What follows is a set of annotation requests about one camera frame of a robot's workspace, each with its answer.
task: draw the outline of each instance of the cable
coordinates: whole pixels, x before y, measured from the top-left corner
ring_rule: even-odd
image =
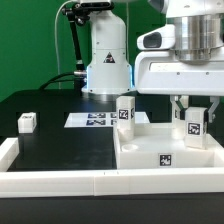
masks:
[[[45,89],[45,87],[48,86],[48,85],[47,85],[48,83],[52,83],[52,82],[56,81],[57,79],[60,79],[60,78],[66,77],[66,76],[74,76],[74,72],[63,73],[63,74],[60,74],[60,75],[57,75],[57,76],[51,78],[51,79],[48,80],[46,83],[44,83],[44,84],[39,88],[39,90],[43,90],[43,89]]]
[[[47,86],[49,86],[52,83],[59,83],[59,82],[74,82],[76,79],[78,78],[74,78],[74,79],[63,79],[63,80],[55,80],[55,81],[50,81],[45,83],[44,85],[42,85],[39,90],[44,90]]]
[[[61,73],[61,62],[60,62],[60,55],[59,55],[59,48],[58,48],[58,17],[63,9],[63,7],[69,3],[77,2],[76,0],[70,0],[61,5],[61,7],[58,9],[58,12],[55,17],[55,23],[54,23],[54,38],[55,38],[55,50],[56,50],[56,57],[57,57],[57,70],[58,74]]]
[[[129,3],[126,3],[126,14],[127,14],[127,60],[129,62],[130,58],[129,58],[129,27],[130,27],[130,13],[129,13]]]

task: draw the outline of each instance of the metal bracket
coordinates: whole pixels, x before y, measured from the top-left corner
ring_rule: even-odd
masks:
[[[180,119],[180,111],[184,109],[182,103],[180,102],[181,96],[170,96],[170,102],[172,103],[172,119]]]
[[[209,120],[209,123],[212,123],[215,119],[214,112],[220,103],[220,97],[219,96],[211,96],[210,102],[212,103],[212,106],[208,110],[208,120]]]

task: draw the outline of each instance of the cube with marker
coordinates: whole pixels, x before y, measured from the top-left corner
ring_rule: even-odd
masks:
[[[19,133],[33,133],[36,125],[36,113],[23,113],[18,120]]]
[[[121,96],[117,98],[117,129],[122,141],[134,138],[135,126],[135,98]]]
[[[192,148],[205,149],[207,121],[206,108],[189,107],[185,112],[185,145]]]

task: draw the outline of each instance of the warning label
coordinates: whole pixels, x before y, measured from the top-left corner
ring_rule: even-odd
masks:
[[[114,58],[110,52],[107,55],[107,57],[105,58],[104,63],[115,63]]]

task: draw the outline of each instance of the black table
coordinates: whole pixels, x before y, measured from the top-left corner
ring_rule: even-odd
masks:
[[[206,106],[208,98],[192,97],[191,105]],[[69,128],[71,112],[115,112],[114,102],[81,98],[73,90],[16,92],[0,103],[0,142],[19,137],[20,154],[9,169],[17,171],[116,169],[112,128]],[[136,111],[151,122],[170,122],[168,96],[137,96]],[[19,135],[17,119],[36,112],[33,134]],[[209,125],[224,144],[224,107]],[[103,197],[0,199],[0,223],[223,223],[224,193]]]

